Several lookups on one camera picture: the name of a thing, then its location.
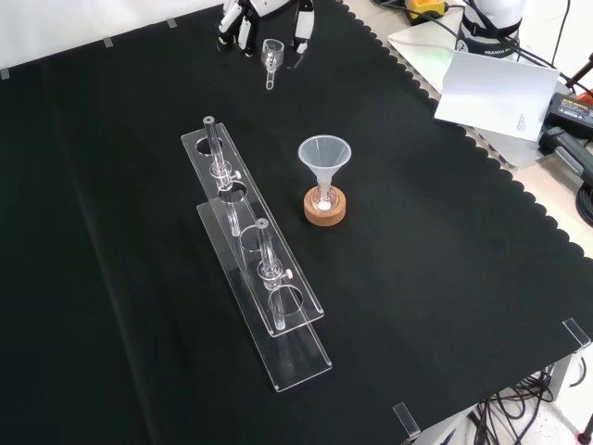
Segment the robotic hand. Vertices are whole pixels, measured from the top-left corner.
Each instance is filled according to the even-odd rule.
[[[223,45],[239,44],[241,51],[251,57],[255,51],[259,20],[279,12],[283,6],[298,2],[295,39],[291,47],[300,56],[307,49],[313,33],[315,13],[312,0],[226,0],[219,24],[219,40]]]

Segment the cable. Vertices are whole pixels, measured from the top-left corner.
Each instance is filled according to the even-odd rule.
[[[576,210],[587,224],[593,227],[593,188],[583,184],[576,192]]]
[[[566,12],[564,13],[564,19],[562,19],[562,25],[560,27],[560,32],[558,33],[558,40],[556,41],[556,49],[554,49],[554,56],[552,57],[552,65],[554,61],[556,61],[556,54],[558,53],[558,46],[560,46],[560,40],[562,39],[562,32],[564,31],[564,23],[566,23],[566,18],[568,17],[568,13],[571,12],[571,0],[566,0]]]
[[[448,26],[444,25],[443,23],[441,23],[440,21],[438,21],[434,17],[431,17],[429,14],[424,14],[423,12],[414,11],[413,9],[407,9],[404,6],[393,5],[394,3],[396,3],[396,1],[397,0],[389,0],[388,2],[382,3],[381,6],[390,7],[392,9],[399,9],[400,11],[408,11],[408,12],[411,12],[413,14],[418,14],[423,19],[427,19],[427,20],[430,20],[430,21],[436,23],[438,26],[440,26],[445,31],[447,31],[449,34],[453,35],[453,37],[457,38],[457,33],[456,32],[454,32],[453,30],[451,30]]]
[[[500,437],[498,436],[497,429],[494,423],[494,417],[492,414],[492,407],[494,406],[499,410],[510,427],[507,432],[512,437],[513,445],[521,445],[525,435],[534,424],[539,408],[542,401],[552,401],[551,393],[550,398],[545,398],[546,392],[549,392],[549,382],[551,379],[552,366],[547,367],[539,372],[537,376],[529,376],[524,378],[517,385],[510,388],[514,393],[508,396],[502,396],[500,393],[481,401],[476,406],[475,410],[468,414],[468,418],[475,425],[475,436],[473,438],[474,445],[500,445]],[[531,419],[527,423],[526,427],[521,434],[517,433],[513,425],[513,421],[517,421],[525,417],[526,415],[526,402],[536,399],[536,408],[531,416]],[[515,401],[521,403],[520,412],[517,414],[509,413],[507,407],[503,401]]]
[[[521,55],[523,58],[529,60],[531,63],[533,63],[534,65],[538,65],[538,67],[543,67],[543,66],[548,66],[550,68],[553,68],[555,70],[557,70],[557,68],[552,64],[549,63],[548,61],[546,61],[545,59],[543,59],[540,56],[537,56],[533,53],[530,53],[529,51],[527,51],[524,48],[521,48],[519,46],[519,44],[517,43],[516,40],[514,39],[510,39],[509,41],[504,40],[504,39],[498,39],[499,42],[501,42],[503,45],[507,46],[508,48],[514,50],[517,54]],[[566,74],[564,74],[563,72],[560,72],[560,76],[566,81],[570,81],[571,78],[568,77]],[[587,93],[589,93],[591,95],[591,97],[593,97],[593,91],[589,90],[586,86],[584,86],[583,84],[579,83],[579,82],[575,82],[574,83],[576,86],[578,86],[579,88],[582,88],[583,90],[585,90]]]
[[[581,357],[581,362],[583,364],[583,375],[581,375],[581,378],[579,378],[577,382],[573,383],[570,388],[578,387],[585,381],[585,377],[587,377],[587,362],[585,362],[583,357]]]

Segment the funnel stem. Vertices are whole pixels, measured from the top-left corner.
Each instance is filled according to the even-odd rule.
[[[317,184],[319,185],[319,192],[321,201],[329,201],[330,197],[328,194],[330,193],[330,188],[332,188],[332,179],[328,180],[317,180]]]

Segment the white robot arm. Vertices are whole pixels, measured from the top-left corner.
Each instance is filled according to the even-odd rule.
[[[219,24],[219,41],[223,45],[237,42],[246,56],[252,56],[256,51],[259,20],[295,1],[298,1],[298,11],[291,46],[302,56],[313,33],[315,12],[312,0],[226,0]]]
[[[518,37],[525,3],[526,0],[468,0],[457,49],[491,57],[513,54],[499,39]]]

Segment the yellow device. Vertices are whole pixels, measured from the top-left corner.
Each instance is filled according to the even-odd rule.
[[[427,14],[433,19],[439,19],[443,17],[445,12],[447,11],[447,6],[444,1],[442,0],[406,0],[406,8],[411,9],[412,11],[422,12],[423,14]],[[410,21],[411,25],[418,25],[420,23],[425,23],[428,21],[422,16],[418,14],[414,14],[409,11],[404,11],[406,13],[406,17]]]

